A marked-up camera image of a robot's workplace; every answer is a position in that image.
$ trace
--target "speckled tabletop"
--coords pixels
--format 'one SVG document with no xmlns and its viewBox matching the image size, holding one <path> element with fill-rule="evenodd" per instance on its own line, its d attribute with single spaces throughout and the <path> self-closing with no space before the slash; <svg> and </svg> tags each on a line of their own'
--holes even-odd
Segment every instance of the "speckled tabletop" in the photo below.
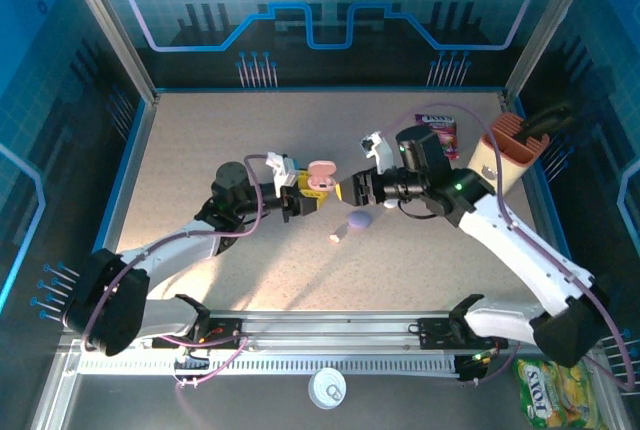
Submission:
<svg viewBox="0 0 640 430">
<path fill-rule="evenodd" d="M 487 121 L 498 116 L 496 94 L 401 92 L 165 94 L 160 100 L 118 246 L 138 247 L 187 223 L 210 196 L 216 169 L 250 153 L 333 160 L 340 180 L 369 168 L 359 140 L 420 104 L 473 106 Z M 460 159 L 469 161 L 482 131 L 461 111 L 428 113 L 458 122 Z M 267 181 L 270 169 L 257 165 Z M 507 202 L 531 224 L 521 183 Z M 407 209 L 425 211 L 419 203 Z M 186 293 L 209 308 L 234 310 L 449 309 L 470 293 L 497 298 L 533 296 L 493 254 L 444 219 L 411 220 L 397 209 L 368 207 L 371 227 L 329 235 L 354 209 L 335 195 L 313 215 L 288 224 L 274 213 L 255 234 L 154 290 Z"/>
</svg>

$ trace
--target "purple ball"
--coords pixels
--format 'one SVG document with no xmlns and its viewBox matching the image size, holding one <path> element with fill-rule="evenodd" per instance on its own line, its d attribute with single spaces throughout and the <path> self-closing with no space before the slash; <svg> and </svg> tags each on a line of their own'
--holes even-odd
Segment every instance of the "purple ball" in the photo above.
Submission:
<svg viewBox="0 0 640 430">
<path fill-rule="evenodd" d="M 352 228 L 367 228 L 373 222 L 373 218 L 367 212 L 358 210 L 351 212 L 347 221 Z"/>
</svg>

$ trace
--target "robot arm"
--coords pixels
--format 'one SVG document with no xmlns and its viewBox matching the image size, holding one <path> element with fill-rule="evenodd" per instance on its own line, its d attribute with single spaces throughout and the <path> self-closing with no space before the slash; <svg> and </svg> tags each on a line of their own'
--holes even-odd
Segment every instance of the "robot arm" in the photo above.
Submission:
<svg viewBox="0 0 640 430">
<path fill-rule="evenodd" d="M 531 289 L 539 303 L 492 301 L 482 295 L 465 299 L 450 313 L 452 332 L 459 340 L 499 337 L 537 345 L 550 359 L 571 367 L 606 333 L 601 316 L 572 282 L 579 279 L 608 304 L 602 281 L 568 261 L 507 207 L 508 225 L 497 198 L 481 176 L 470 169 L 451 169 L 437 136 L 427 127 L 407 128 L 396 136 L 404 166 L 380 174 L 376 168 L 359 172 L 336 189 L 354 206 L 419 199 L 434 214 L 475 238 L 493 252 Z M 386 142 L 377 142 L 376 147 Z M 571 271 L 567 278 L 521 237 L 513 227 Z"/>
<path fill-rule="evenodd" d="M 242 232 L 246 216 L 258 211 L 264 216 L 279 210 L 288 222 L 291 217 L 314 212 L 324 203 L 328 194 L 310 190 L 309 175 L 305 170 L 298 170 L 293 159 L 270 153 L 266 163 L 273 168 L 273 182 L 260 184 L 261 209 L 244 165 L 229 162 L 218 169 L 211 185 L 211 198 L 184 227 L 120 255 L 107 249 L 92 254 L 66 299 L 63 324 L 83 333 L 105 289 L 137 259 L 99 313 L 89 342 L 111 356 L 139 338 L 170 334 L 199 341 L 210 333 L 209 310 L 194 299 L 186 295 L 176 295 L 169 300 L 147 297 L 168 278 L 230 248 L 237 238 L 216 233 Z"/>
</svg>

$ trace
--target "glass wall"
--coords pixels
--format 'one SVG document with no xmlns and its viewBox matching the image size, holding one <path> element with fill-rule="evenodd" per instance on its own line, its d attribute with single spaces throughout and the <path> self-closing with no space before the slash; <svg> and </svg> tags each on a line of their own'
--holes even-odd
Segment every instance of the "glass wall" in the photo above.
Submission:
<svg viewBox="0 0 640 430">
<path fill-rule="evenodd" d="M 503 86 L 548 0 L 111 0 L 169 88 Z"/>
<path fill-rule="evenodd" d="M 542 170 L 573 259 L 596 274 L 618 277 L 624 293 L 617 321 L 635 340 L 640 0 L 575 0 L 521 99 L 528 115 L 552 105 L 571 108 L 575 122 L 554 138 Z"/>
<path fill-rule="evenodd" d="M 18 429 L 70 284 L 44 265 L 91 252 L 140 99 L 84 0 L 0 0 L 0 15 L 0 428 Z"/>
</svg>

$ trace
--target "pink object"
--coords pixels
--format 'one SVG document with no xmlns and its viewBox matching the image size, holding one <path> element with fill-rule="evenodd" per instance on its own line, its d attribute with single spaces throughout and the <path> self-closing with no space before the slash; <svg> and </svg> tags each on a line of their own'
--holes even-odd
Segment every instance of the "pink object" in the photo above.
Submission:
<svg viewBox="0 0 640 430">
<path fill-rule="evenodd" d="M 318 192 L 330 192 L 336 188 L 336 181 L 331 175 L 336 173 L 336 164 L 329 160 L 316 160 L 309 164 L 307 186 Z"/>
</svg>

